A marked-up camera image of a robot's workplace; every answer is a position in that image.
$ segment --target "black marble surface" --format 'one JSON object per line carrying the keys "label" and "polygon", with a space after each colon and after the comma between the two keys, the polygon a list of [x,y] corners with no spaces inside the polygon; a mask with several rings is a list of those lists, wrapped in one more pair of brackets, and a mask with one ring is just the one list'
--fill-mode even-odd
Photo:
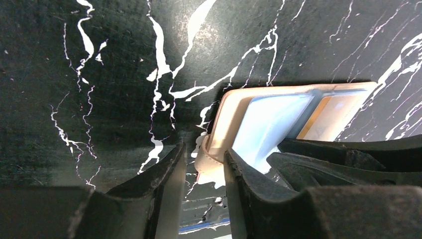
{"label": "black marble surface", "polygon": [[422,4],[409,0],[6,0],[0,184],[105,192],[181,138],[181,226],[227,217],[198,142],[230,89],[371,80],[338,140],[421,133]]}

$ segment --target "blue edge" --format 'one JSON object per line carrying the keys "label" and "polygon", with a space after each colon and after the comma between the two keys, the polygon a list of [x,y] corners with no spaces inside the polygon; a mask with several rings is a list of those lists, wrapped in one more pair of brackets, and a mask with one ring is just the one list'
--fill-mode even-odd
{"label": "blue edge", "polygon": [[198,224],[198,225],[194,225],[194,226],[189,226],[189,227],[184,227],[184,228],[180,228],[179,233],[184,233],[184,232],[188,232],[188,231],[192,231],[192,230],[196,230],[199,228],[207,228],[207,227],[213,227],[213,226],[218,226],[220,224],[224,224],[230,222],[229,218],[225,218],[223,220],[221,220],[221,222],[214,224],[214,223],[203,223],[203,224]]}

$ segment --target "beige wallet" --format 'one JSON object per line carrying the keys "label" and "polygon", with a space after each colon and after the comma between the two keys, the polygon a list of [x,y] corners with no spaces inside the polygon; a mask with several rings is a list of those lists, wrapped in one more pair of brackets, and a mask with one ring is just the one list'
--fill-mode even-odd
{"label": "beige wallet", "polygon": [[375,82],[364,82],[248,88],[227,92],[221,100],[211,134],[204,137],[195,159],[195,168],[199,172],[198,184],[215,182],[216,188],[225,185],[223,155],[232,147],[243,116],[253,98],[307,93],[315,89],[323,92],[362,90],[362,93],[357,95],[336,96],[334,94],[322,98],[297,137],[334,141],[376,86]]}

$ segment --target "blue strip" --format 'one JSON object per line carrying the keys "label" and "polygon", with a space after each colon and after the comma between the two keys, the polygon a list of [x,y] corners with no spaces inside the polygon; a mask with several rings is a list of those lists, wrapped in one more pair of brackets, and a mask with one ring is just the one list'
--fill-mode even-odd
{"label": "blue strip", "polygon": [[217,224],[213,224],[213,223],[202,223],[202,224],[198,224],[198,225],[194,225],[194,226],[184,227],[184,228],[180,228],[179,233],[184,233],[184,232],[187,232],[187,231],[192,231],[192,230],[200,229],[200,228],[207,228],[207,227],[218,226],[220,224],[224,224],[224,223],[227,223],[227,222],[230,222],[230,219],[229,218],[225,218],[225,219],[221,220],[220,223],[217,223]]}

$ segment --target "marble tabletop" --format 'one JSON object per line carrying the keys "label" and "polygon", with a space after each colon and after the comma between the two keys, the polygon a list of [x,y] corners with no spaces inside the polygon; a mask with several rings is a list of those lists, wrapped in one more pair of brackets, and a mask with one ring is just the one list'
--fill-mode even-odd
{"label": "marble tabletop", "polygon": [[224,187],[197,185],[192,164],[221,96],[371,80],[338,140],[420,134],[421,3],[3,1],[0,184],[105,192],[184,140],[181,226],[225,222]]}

